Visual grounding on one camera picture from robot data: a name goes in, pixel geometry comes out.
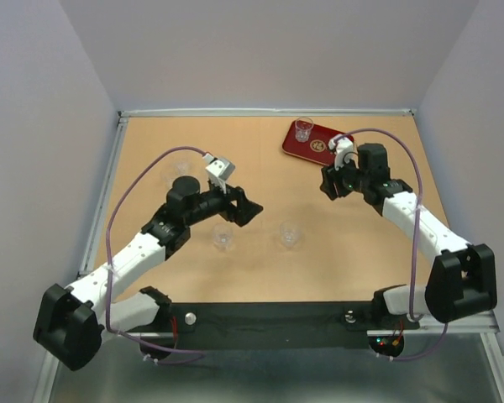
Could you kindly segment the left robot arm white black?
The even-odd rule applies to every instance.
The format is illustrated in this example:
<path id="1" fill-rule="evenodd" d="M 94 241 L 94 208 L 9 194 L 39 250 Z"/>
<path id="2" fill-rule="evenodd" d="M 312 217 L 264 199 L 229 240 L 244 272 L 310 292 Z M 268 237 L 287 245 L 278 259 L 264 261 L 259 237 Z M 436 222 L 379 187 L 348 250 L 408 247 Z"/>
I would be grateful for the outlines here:
<path id="1" fill-rule="evenodd" d="M 214 216 L 243 227 L 263 212 L 243 188 L 222 181 L 209 181 L 207 191 L 189 175 L 175 179 L 165 203 L 134 235 L 132 240 L 105 264 L 68 286 L 50 286 L 43 294 L 34 325 L 33 339 L 69 370 L 85 367 L 97 354 L 103 338 L 120 330 L 109 315 L 119 309 L 120 322 L 128 327 L 146 325 L 164 329 L 170 310 L 165 296 L 155 288 L 144 288 L 127 300 L 114 304 L 144 273 L 170 259 L 191 237 L 193 225 Z"/>

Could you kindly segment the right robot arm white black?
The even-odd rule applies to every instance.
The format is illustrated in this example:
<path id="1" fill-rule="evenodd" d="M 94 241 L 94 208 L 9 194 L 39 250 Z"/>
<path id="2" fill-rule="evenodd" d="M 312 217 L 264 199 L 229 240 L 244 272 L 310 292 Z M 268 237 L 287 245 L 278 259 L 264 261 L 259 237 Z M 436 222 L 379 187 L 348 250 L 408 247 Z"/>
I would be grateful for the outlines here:
<path id="1" fill-rule="evenodd" d="M 495 255 L 486 244 L 472 244 L 447 228 L 418 200 L 401 179 L 391 178 L 386 148 L 381 144 L 355 147 L 350 139 L 335 139 L 334 155 L 322 169 L 321 191 L 331 200 L 358 192 L 381 217 L 412 240 L 412 254 L 432 265 L 425 286 L 394 286 L 370 306 L 371 321 L 389 327 L 401 314 L 413 320 L 430 315 L 449 323 L 497 305 Z"/>

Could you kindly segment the clear shot glass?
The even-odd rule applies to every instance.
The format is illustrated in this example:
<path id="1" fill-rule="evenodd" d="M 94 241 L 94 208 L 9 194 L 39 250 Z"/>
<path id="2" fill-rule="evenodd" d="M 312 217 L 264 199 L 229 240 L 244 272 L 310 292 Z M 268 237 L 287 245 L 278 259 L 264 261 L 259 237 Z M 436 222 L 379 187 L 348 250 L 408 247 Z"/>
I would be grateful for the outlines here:
<path id="1" fill-rule="evenodd" d="M 192 160 L 186 156 L 172 157 L 169 163 L 169 170 L 175 176 L 190 175 L 193 171 Z"/>
<path id="2" fill-rule="evenodd" d="M 302 230 L 293 221 L 284 221 L 280 225 L 280 242 L 286 248 L 296 247 L 302 240 Z"/>
<path id="3" fill-rule="evenodd" d="M 233 244 L 233 229 L 226 223 L 218 223 L 212 229 L 213 245 L 222 251 L 229 250 Z"/>
<path id="4" fill-rule="evenodd" d="M 297 118 L 294 122 L 295 139 L 299 143 L 306 143 L 311 135 L 314 122 L 309 117 Z"/>
<path id="5" fill-rule="evenodd" d="M 160 172 L 160 183 L 166 190 L 170 190 L 176 177 L 177 174 L 174 170 L 162 170 Z"/>

